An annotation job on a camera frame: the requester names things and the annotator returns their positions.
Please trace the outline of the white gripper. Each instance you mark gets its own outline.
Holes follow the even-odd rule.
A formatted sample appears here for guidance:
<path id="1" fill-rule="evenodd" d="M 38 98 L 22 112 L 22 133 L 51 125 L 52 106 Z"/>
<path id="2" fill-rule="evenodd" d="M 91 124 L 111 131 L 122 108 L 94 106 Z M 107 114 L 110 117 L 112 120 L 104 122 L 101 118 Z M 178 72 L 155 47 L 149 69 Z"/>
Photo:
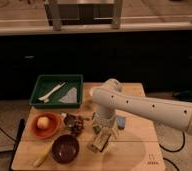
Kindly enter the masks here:
<path id="1" fill-rule="evenodd" d="M 106 148 L 111 135 L 115 140 L 119 137 L 116 116 L 104 118 L 95 113 L 92 118 L 92 128 L 97 135 L 93 137 L 87 147 L 94 153 L 102 152 Z"/>

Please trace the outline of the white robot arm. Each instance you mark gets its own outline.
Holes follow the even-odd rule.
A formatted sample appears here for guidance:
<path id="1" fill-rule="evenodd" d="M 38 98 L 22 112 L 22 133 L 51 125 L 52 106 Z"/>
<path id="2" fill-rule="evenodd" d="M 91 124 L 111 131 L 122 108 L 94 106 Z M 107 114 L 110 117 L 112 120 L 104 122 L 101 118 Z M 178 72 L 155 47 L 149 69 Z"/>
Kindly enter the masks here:
<path id="1" fill-rule="evenodd" d="M 116 111 L 128 112 L 151 121 L 158 121 L 192 136 L 192 102 L 165 100 L 145 96 L 129 96 L 122 93 L 122 84 L 108 79 L 89 90 L 97 104 L 94 122 L 112 128 Z"/>

